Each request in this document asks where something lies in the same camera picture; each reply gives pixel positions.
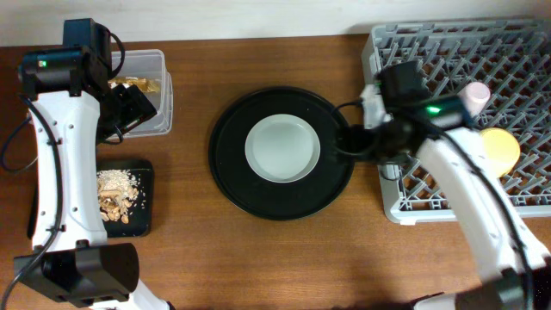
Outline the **pink cup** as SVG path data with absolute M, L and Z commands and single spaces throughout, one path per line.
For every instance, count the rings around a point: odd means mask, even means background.
M 472 82 L 459 91 L 458 97 L 461 98 L 469 115 L 475 117 L 490 100 L 491 91 L 481 82 Z

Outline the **gold snack wrapper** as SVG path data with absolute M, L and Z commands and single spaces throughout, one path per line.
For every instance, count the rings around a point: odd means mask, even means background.
M 161 90 L 158 80 L 144 77 L 115 77 L 108 83 L 112 89 L 117 85 L 123 85 L 125 88 L 137 86 L 143 93 L 159 93 Z

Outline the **yellow bowl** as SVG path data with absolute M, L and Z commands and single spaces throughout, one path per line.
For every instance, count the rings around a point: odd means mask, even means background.
M 495 177 L 502 177 L 513 170 L 520 159 L 517 139 L 502 128 L 490 127 L 480 131 L 487 160 Z

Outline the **food scraps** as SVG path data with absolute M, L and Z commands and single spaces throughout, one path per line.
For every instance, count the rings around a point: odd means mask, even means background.
M 130 170 L 100 170 L 96 173 L 97 198 L 104 222 L 129 225 L 145 210 L 145 178 Z

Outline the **grey plate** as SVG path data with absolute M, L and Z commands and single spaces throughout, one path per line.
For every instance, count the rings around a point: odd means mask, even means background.
M 251 169 L 272 183 L 293 183 L 308 176 L 321 154 L 319 136 L 298 116 L 271 115 L 257 122 L 245 140 Z

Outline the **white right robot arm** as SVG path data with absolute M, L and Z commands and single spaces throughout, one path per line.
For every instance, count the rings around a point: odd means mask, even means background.
M 473 118 L 491 96 L 480 82 L 432 97 L 414 61 L 382 69 L 354 102 L 363 123 L 347 156 L 373 164 L 416 158 L 436 181 L 469 243 L 481 284 L 389 309 L 548 309 L 550 252 L 528 229 L 495 177 Z

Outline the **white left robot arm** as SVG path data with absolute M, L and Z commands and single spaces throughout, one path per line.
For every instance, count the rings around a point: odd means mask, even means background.
M 118 43 L 90 18 L 67 20 L 60 48 L 28 53 L 19 66 L 37 142 L 38 210 L 15 282 L 79 308 L 167 309 L 140 280 L 135 247 L 111 245 L 100 215 L 96 147 L 156 113 L 137 86 L 110 85 Z

